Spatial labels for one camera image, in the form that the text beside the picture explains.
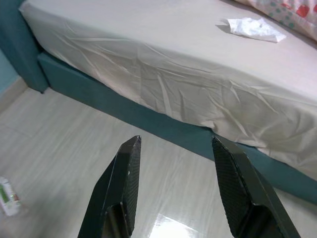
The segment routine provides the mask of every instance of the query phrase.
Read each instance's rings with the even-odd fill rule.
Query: upholstered headboard
[[[18,8],[24,0],[0,0],[0,48],[30,88],[48,87],[37,61],[41,51]]]

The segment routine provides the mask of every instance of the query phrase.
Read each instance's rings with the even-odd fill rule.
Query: white bed sheet
[[[42,47],[120,95],[317,180],[317,51],[287,38],[229,34],[223,18],[260,16],[222,0],[27,0]]]

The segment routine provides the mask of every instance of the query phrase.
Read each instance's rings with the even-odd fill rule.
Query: pillow
[[[317,0],[235,0],[317,41]]]

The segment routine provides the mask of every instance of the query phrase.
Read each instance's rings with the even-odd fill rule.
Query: tissue
[[[230,32],[235,35],[247,36],[257,40],[280,42],[286,36],[268,25],[263,18],[254,20],[246,17],[242,19],[227,19]]]

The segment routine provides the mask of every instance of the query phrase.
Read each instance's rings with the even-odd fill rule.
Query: green label
[[[2,184],[0,184],[0,195],[2,197],[2,200],[4,201],[4,203],[7,203],[9,201],[9,197],[6,194],[4,187]]]

